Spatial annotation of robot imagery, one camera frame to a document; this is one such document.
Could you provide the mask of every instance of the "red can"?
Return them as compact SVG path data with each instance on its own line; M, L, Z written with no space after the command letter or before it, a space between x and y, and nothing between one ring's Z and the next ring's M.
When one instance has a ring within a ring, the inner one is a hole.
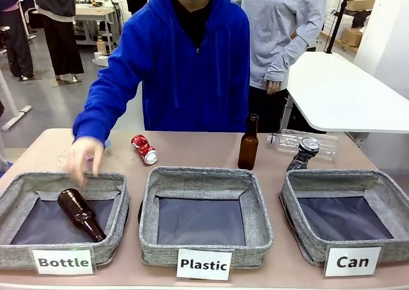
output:
M155 148L149 144L145 136L136 135L132 138L130 143L138 150L139 155L145 164L151 165L158 161L158 155Z

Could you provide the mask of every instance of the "bottle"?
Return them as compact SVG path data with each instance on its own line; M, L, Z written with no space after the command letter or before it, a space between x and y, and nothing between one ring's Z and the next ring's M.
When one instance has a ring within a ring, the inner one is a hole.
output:
M100 242L107 237L95 220L95 212L78 190L71 188L62 191L58 195L57 202L71 222L84 230L95 242Z
M240 143L237 166L240 169L252 170L256 162L258 138L257 138L258 115L251 114L247 131Z
M320 143L320 151L317 157L330 161L336 159L339 152L339 139L333 135L312 134L309 132L282 129L278 134L268 135L267 143L271 144L277 151L298 153L298 145L304 137L313 137Z
M314 138L302 138L298 146L298 154L289 164L287 171L303 170L307 168L308 161L317 155L320 150L320 143Z
M101 52L103 55L107 55L107 46L105 45L105 42L103 41L102 37L98 37L98 41L96 43L96 47L99 52Z

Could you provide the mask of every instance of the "black stand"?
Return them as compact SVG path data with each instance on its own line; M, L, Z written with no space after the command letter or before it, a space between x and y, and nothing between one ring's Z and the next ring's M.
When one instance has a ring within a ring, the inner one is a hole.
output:
M327 54L332 54L332 47L334 46L335 38L337 36L339 26L341 25L341 21L343 19L343 15L344 15L347 3L348 3L348 0L343 0L343 3L341 4L341 8L339 9L339 14L338 14L337 22L335 24L334 32L332 33L328 48L325 51Z

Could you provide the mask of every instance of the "white paper label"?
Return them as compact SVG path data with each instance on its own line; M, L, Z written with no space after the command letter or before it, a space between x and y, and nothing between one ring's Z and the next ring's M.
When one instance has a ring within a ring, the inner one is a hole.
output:
M382 247L331 248L325 276L373 275Z
M231 253L179 250L177 277L228 280Z
M93 274L90 250L32 250L38 274Z

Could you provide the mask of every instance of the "mannequin hand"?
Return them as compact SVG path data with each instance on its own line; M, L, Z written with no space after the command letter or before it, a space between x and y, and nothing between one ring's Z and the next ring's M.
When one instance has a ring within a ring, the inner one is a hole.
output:
M80 186L84 186L86 181L82 170L84 168L85 156L94 155L92 172L94 176L97 177L101 167L103 153L104 145L99 140L92 137L78 138L71 145L68 152L67 171Z
M267 95L274 94L280 89L281 81L264 80L264 86L267 90Z

